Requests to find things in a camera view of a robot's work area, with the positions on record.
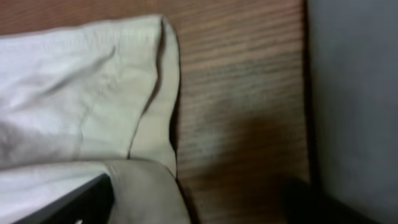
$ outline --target wood grain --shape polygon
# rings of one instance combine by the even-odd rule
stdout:
[[[178,178],[197,218],[284,223],[281,180],[308,177],[301,0],[0,0],[0,34],[150,13],[180,42]]]

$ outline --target black object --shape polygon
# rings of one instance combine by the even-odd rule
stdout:
[[[283,205],[289,224],[377,224],[298,179],[285,185]]]
[[[113,202],[111,179],[102,174],[14,224],[106,224]]]

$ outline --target white fabric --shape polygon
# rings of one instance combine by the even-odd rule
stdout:
[[[162,16],[0,37],[0,168],[138,157],[175,175],[178,81]]]
[[[115,196],[109,224],[190,223],[170,172],[154,162],[133,160],[69,162],[2,171],[0,223],[18,221],[103,173],[110,176]]]

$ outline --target gray object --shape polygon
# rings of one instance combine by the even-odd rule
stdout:
[[[398,1],[312,0],[308,16],[323,186],[398,223]]]

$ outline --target white garment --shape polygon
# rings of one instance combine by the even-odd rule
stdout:
[[[0,37],[0,168],[138,157],[175,175],[178,82],[162,16]]]
[[[109,224],[190,223],[170,172],[158,163],[134,160],[4,170],[0,172],[0,223],[16,222],[103,173],[110,176],[115,197]]]

